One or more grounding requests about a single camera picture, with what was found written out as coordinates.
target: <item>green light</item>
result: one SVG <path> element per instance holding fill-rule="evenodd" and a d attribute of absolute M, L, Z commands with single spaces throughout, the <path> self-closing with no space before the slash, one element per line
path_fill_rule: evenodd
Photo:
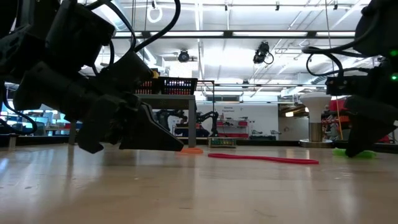
<path fill-rule="evenodd" d="M 397 56 L 398 55 L 398 50 L 391 50 L 390 51 L 390 55 L 393 56 L 393 57 Z"/>

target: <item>red rope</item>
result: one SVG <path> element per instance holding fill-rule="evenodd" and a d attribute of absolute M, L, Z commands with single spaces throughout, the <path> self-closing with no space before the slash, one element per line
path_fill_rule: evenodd
<path fill-rule="evenodd" d="M 279 157 L 268 157 L 268 156 L 238 156 L 223 153 L 209 153 L 208 157 L 220 158 L 220 159 L 257 159 L 263 161 L 272 162 L 283 162 L 289 164 L 319 164 L 319 161 L 314 159 L 289 159 L 289 158 L 279 158 Z"/>

